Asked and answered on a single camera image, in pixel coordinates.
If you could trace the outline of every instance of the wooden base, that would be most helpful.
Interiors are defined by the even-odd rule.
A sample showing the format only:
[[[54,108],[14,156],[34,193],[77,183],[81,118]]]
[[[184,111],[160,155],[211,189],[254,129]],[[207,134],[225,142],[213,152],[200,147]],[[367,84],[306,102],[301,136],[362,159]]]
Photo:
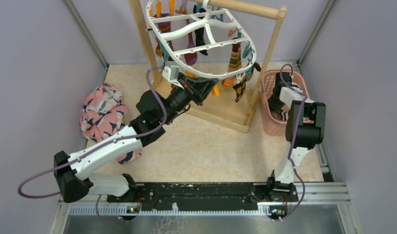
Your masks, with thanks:
[[[170,94],[171,85],[163,79],[155,89],[163,97],[167,97]],[[225,89],[220,84],[218,84],[218,89],[220,96],[210,94],[203,106],[192,103],[191,109],[187,113],[220,126],[247,133],[258,103],[256,101],[251,104],[254,91],[246,89],[240,101],[235,102],[236,92],[234,89],[231,87]],[[247,114],[249,106],[251,106],[251,112]]]

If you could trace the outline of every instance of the white plastic drying rack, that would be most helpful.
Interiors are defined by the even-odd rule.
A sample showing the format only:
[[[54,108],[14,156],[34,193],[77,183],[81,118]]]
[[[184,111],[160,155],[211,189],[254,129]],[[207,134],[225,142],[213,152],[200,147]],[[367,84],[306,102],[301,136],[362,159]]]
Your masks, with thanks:
[[[207,7],[208,0],[205,0],[203,2],[202,7],[207,12],[188,14],[188,15],[179,15],[179,16],[167,16],[167,17],[162,17],[162,18],[154,18],[154,17],[148,16],[148,15],[149,15],[151,6],[153,5],[153,3],[156,3],[156,2],[157,2],[157,0],[149,0],[147,3],[146,14],[145,14],[147,16],[147,21],[150,24],[151,29],[154,31],[158,40],[161,42],[161,44],[164,46],[164,48],[168,52],[169,56],[171,56],[171,58],[180,66],[181,72],[189,71],[189,72],[195,74],[196,76],[203,77],[203,78],[225,79],[228,77],[235,76],[236,82],[238,83],[243,79],[243,77],[246,74],[246,71],[248,71],[255,63],[257,56],[256,56],[256,49],[255,49],[253,40],[251,40],[251,38],[247,34],[247,32],[243,29],[243,27],[239,24],[239,22],[234,18],[234,16],[227,9],[221,8],[221,9],[212,11],[212,9],[209,9]],[[224,23],[217,19],[211,19],[211,16],[221,15],[221,14],[226,14],[232,22]],[[195,22],[192,22],[192,23],[184,26],[181,29],[178,29],[173,32],[168,32],[168,33],[161,33],[161,31],[155,25],[156,23],[187,20],[187,19],[194,20]],[[238,31],[241,32],[241,37],[237,38],[237,39],[216,42],[212,35],[212,31],[210,28],[211,26],[215,26],[218,28],[226,29],[226,30],[234,30],[237,28]],[[208,45],[197,46],[197,47],[184,49],[184,50],[172,51],[169,44],[167,44],[167,41],[181,38],[181,37],[186,36],[187,34],[191,33],[192,31],[202,28],[202,27],[204,27],[206,30],[208,40],[210,42],[210,44],[208,44]],[[211,74],[211,73],[203,73],[203,72],[195,70],[193,67],[190,67],[189,65],[185,64],[180,59],[181,56],[184,54],[194,53],[194,52],[198,52],[198,51],[202,51],[202,50],[209,50],[212,48],[222,47],[222,46],[231,45],[231,44],[237,44],[237,43],[240,43],[243,41],[246,41],[251,46],[251,61],[249,61],[249,64],[246,67],[240,68],[237,71],[226,72],[224,74],[218,74],[218,75]]]

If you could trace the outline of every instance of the pink laundry basket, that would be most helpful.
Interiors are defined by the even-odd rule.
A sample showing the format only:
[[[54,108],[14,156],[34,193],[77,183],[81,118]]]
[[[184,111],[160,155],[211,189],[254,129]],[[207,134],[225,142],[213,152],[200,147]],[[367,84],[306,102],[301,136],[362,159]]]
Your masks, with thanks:
[[[260,95],[260,110],[263,119],[264,131],[270,136],[284,136],[286,131],[287,121],[275,119],[270,112],[267,100],[273,95],[273,88],[276,82],[276,73],[280,70],[269,70],[265,73],[262,80],[262,94]],[[307,86],[302,75],[293,71],[293,82],[298,84],[305,94],[310,98]]]

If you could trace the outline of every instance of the gray wall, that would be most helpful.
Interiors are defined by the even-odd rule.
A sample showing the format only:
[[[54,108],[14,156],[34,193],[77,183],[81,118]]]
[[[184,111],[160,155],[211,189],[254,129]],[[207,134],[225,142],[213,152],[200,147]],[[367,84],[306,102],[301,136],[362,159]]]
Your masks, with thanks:
[[[272,60],[298,59],[307,43],[328,0],[243,0],[264,6],[280,8],[288,6],[279,39],[276,43]],[[96,43],[108,63],[145,62],[144,52],[138,31],[132,19],[127,0],[72,0],[80,12]],[[145,7],[148,0],[141,0]],[[178,9],[181,1],[176,1]],[[188,10],[192,13],[195,3],[189,2]],[[274,21],[232,12],[238,22],[253,39],[257,48],[257,57],[264,58]],[[173,22],[172,29],[180,28],[185,22]],[[227,38],[226,32],[214,33],[216,38]],[[187,39],[180,40],[175,49],[185,49]],[[209,56],[198,57],[198,61],[228,61],[231,50],[217,50]]]
[[[16,189],[82,147],[80,108],[102,71],[61,0],[0,1],[0,234],[48,233],[58,197]],[[58,188],[49,174],[25,191]]]
[[[303,68],[364,233],[397,233],[397,0],[339,0]]]

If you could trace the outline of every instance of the pink patterned fabric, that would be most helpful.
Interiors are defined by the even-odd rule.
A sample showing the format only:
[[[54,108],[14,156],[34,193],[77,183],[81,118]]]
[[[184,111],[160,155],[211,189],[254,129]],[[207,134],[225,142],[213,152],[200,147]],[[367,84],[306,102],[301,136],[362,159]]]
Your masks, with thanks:
[[[113,84],[101,84],[85,100],[80,119],[84,137],[100,142],[119,132],[125,126],[122,121],[128,111],[122,104],[122,93]],[[116,160],[120,164],[132,161],[141,156],[141,150],[128,152]]]

